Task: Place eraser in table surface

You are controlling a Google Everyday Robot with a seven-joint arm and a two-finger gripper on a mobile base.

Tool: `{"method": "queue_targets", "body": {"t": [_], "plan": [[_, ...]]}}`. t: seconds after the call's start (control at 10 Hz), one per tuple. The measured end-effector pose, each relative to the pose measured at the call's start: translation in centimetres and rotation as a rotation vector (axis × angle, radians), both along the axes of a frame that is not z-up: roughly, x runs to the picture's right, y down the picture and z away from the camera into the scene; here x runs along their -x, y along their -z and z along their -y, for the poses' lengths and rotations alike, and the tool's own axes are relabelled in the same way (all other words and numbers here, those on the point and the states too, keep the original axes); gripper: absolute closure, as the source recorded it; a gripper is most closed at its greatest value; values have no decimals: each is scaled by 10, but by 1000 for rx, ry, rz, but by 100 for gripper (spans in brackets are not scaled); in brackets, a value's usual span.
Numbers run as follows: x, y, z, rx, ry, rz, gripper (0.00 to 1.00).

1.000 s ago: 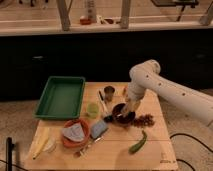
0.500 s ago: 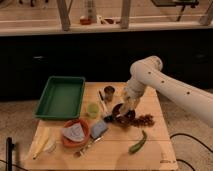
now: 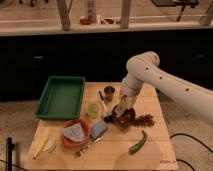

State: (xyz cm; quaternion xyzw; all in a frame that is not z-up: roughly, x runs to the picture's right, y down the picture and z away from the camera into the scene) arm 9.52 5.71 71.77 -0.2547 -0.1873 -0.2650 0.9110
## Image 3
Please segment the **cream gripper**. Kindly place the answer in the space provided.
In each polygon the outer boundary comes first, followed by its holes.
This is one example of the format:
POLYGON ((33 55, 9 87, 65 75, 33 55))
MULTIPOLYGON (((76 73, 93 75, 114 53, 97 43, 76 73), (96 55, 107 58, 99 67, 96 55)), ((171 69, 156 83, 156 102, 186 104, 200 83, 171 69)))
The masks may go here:
POLYGON ((118 116, 122 116, 127 110, 131 109, 136 102, 135 97, 122 96, 119 104, 115 108, 115 112, 118 116))

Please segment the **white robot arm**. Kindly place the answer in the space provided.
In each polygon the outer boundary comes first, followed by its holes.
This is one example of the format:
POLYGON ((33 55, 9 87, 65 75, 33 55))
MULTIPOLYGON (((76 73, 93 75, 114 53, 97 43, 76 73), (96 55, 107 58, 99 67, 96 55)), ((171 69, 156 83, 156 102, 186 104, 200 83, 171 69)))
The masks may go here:
POLYGON ((157 53, 148 51, 131 57, 126 64, 127 75, 120 88, 115 112, 122 116, 131 109, 144 83, 148 83, 199 119, 213 125, 213 91, 164 72, 159 68, 157 53))

